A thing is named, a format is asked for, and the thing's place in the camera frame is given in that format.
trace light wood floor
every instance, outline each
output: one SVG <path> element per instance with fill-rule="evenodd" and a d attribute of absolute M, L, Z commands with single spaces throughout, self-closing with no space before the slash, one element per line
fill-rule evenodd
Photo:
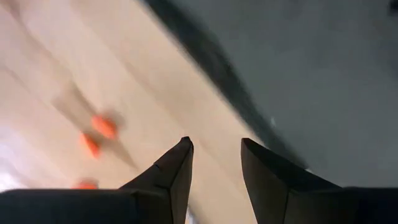
<path fill-rule="evenodd" d="M 190 136 L 198 221 L 255 222 L 240 140 L 256 137 L 150 10 L 132 0 L 0 2 L 0 188 L 85 177 L 116 188 Z M 120 127 L 99 160 L 78 139 L 93 113 Z"/>

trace wooden floor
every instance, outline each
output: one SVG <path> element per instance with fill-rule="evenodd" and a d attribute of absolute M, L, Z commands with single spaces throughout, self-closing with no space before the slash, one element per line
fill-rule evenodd
<path fill-rule="evenodd" d="M 116 188 L 190 136 L 198 221 L 255 223 L 240 140 L 256 137 L 148 8 L 0 2 L 0 188 Z M 98 160 L 79 142 L 93 113 L 120 127 Z"/>

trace floor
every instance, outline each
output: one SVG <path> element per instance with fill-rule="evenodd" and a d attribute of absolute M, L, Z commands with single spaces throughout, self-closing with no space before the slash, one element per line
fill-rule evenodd
<path fill-rule="evenodd" d="M 257 139 L 144 5 L 132 0 L 0 1 L 0 188 L 116 188 L 182 136 L 195 146 L 199 223 L 254 223 L 240 140 Z M 118 124 L 96 160 L 90 116 Z"/>

